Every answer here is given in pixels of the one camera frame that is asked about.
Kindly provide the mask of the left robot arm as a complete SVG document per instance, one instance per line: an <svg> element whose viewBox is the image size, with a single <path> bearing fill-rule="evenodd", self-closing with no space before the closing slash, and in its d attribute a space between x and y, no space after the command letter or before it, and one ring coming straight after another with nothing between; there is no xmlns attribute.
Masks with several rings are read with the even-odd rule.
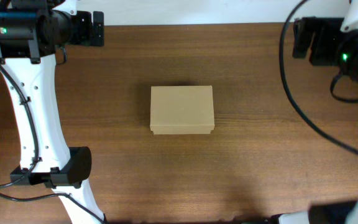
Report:
<svg viewBox="0 0 358 224"><path fill-rule="evenodd" d="M9 185L43 184L72 223L106 223L91 191L91 151L63 137L55 94L56 51L101 47L104 14L79 11L76 1L0 1L0 72L9 89L21 160Z"/></svg>

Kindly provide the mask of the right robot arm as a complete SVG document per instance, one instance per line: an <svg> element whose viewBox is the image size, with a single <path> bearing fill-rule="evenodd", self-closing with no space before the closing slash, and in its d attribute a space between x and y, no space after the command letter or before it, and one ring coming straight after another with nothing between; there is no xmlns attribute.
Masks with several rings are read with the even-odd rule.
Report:
<svg viewBox="0 0 358 224"><path fill-rule="evenodd" d="M317 127L293 99L285 74L285 36L294 23L293 57L305 58L311 51L310 62L317 66L334 66L339 73L330 84L330 94L346 104L358 104L358 1L349 1L343 17L293 16L306 1L277 1L272 11L281 13L282 31L278 41L278 72L283 93L271 97L272 109L290 116L298 115L316 134L345 151L358 156L358 149L336 139ZM358 200L312 205L305 211L284 213L275 218L277 223L358 223Z"/></svg>

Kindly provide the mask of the cardboard box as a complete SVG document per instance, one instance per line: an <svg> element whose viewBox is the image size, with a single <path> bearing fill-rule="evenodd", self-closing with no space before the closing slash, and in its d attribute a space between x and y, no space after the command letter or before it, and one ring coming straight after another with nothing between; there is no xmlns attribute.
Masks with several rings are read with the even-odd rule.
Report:
<svg viewBox="0 0 358 224"><path fill-rule="evenodd" d="M153 86L150 130L154 135L210 134L215 127L212 86Z"/></svg>

